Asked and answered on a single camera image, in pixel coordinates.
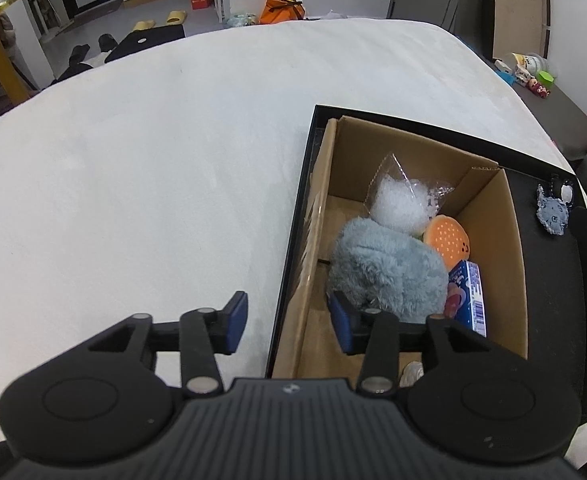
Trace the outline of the grey crochet coaster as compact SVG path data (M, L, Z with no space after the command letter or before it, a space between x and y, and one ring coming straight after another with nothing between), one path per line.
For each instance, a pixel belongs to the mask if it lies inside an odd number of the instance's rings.
M565 202L546 195L542 185L536 188L536 218L548 234L563 236L569 222L569 209Z

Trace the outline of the black lace white pouch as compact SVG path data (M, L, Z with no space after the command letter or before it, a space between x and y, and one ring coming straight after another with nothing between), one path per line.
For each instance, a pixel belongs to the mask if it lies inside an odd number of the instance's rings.
M574 189L570 180L560 177L559 174L553 174L549 190L551 196L560 200L568 208L573 206Z

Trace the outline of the grey fluffy plush toy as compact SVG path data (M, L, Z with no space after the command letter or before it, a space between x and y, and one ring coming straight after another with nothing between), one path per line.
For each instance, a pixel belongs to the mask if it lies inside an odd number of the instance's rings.
M435 249L369 218L345 223L333 246L327 290L342 292L356 308L422 323L443 311L447 284L449 272Z

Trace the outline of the white paper ball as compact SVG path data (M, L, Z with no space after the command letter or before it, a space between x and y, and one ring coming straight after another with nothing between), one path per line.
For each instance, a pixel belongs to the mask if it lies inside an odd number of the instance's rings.
M411 388L418 380L423 377L423 363L419 361L409 362L402 370L399 381L400 388Z

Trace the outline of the blue tissue pack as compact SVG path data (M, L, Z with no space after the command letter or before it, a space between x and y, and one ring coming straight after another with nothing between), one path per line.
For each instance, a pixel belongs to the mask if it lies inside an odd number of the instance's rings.
M461 260L450 270L444 315L483 337L487 336L484 295L476 263Z

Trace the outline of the burger plush toy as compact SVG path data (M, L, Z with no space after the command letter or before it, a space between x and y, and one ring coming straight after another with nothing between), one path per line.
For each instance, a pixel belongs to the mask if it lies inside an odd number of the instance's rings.
M454 218L438 214L423 233L423 243L440 254L446 270L470 257L470 240L463 226Z

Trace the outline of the clear bag of white beads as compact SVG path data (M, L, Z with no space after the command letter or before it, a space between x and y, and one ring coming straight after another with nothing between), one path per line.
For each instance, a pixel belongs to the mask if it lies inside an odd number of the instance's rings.
M453 191L444 181L409 177L397 156L388 153L369 183L365 209L382 226L420 238Z

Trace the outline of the black shallow tray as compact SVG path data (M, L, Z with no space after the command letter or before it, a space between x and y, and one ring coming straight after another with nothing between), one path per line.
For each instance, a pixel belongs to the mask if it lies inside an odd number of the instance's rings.
M363 216L383 159L409 177L451 188L443 211L470 240L487 336L574 388L587 420L587 237L549 234L536 192L573 174L467 133L319 105L303 160L266 373L275 378L359 376L326 304L333 246Z

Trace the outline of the grey bench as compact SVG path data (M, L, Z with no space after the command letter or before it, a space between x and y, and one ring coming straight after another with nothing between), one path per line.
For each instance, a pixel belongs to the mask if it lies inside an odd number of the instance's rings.
M587 115L554 82L545 99L515 82L511 88L528 107L559 151L576 165L587 153Z

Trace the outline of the brown cardboard box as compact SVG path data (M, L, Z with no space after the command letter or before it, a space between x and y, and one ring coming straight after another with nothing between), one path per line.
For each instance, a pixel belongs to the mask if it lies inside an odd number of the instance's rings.
M451 282L464 264L480 279L479 333L529 353L525 258L506 171L496 162L402 129L344 116L311 139L272 347L276 378L354 378L327 299L422 323L455 315Z

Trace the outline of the green small container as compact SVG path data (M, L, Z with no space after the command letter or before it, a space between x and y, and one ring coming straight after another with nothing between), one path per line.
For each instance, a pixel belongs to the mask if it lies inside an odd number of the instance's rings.
M555 77L547 70L540 70L536 74L536 80L546 89L553 88L555 84Z

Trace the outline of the large framed cork board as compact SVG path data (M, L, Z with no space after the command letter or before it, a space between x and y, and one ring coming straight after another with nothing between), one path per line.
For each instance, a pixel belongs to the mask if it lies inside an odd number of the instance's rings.
M510 53L548 56L551 0L494 0L493 58Z

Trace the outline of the black laptop bag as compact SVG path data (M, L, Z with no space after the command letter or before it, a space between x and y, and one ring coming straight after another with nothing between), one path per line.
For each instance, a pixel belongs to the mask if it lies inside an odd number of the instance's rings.
M133 30L130 32L108 55L104 60L110 63L120 58L159 47L161 44L167 44L176 40L185 38L184 27L182 25L165 25L161 27L152 27L145 30Z

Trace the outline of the yellow slipper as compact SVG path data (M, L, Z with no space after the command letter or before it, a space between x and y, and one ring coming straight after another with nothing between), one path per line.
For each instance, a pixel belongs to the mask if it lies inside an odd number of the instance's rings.
M133 31L144 32L145 30L152 29L154 26L156 26L156 22L153 20L139 21L134 25Z
M170 14L167 15L165 24L167 25L182 25L184 24L188 13L184 10L176 10L171 11Z

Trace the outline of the orange bag on floor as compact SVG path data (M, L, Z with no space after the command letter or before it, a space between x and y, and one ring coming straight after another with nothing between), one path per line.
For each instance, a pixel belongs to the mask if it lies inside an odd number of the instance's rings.
M258 24L270 25L287 21L302 21L305 8L301 0L266 0Z

